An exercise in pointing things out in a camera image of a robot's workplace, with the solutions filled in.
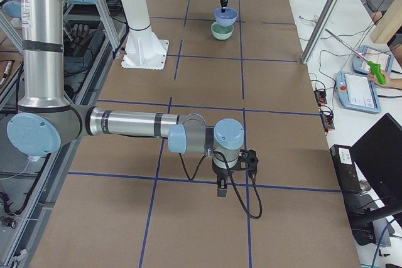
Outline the person's forearm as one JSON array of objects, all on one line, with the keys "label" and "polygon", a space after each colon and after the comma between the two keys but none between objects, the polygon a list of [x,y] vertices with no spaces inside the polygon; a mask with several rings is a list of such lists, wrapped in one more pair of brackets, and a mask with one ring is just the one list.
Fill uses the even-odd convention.
[{"label": "person's forearm", "polygon": [[388,87],[402,90],[402,79],[401,78],[390,78],[387,81]]}]

